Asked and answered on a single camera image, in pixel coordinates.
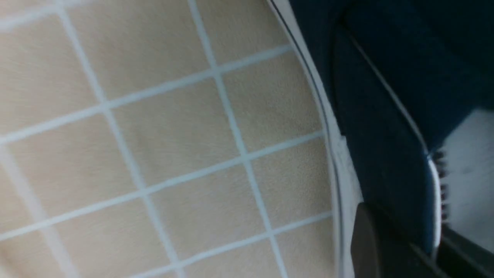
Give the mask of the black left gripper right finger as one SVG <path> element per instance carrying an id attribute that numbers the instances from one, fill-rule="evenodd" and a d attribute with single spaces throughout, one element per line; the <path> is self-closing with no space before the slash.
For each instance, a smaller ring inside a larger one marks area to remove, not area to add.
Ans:
<path id="1" fill-rule="evenodd" d="M 451 278 L 493 278 L 494 256 L 449 226 L 442 227 L 437 265 Z"/>

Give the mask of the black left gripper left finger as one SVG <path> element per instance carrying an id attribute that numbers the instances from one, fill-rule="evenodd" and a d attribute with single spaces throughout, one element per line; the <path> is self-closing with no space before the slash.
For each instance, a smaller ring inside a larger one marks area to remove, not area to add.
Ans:
<path id="1" fill-rule="evenodd" d="M 357 278 L 448 277 L 381 209 L 367 203 L 357 206 L 350 253 Z"/>

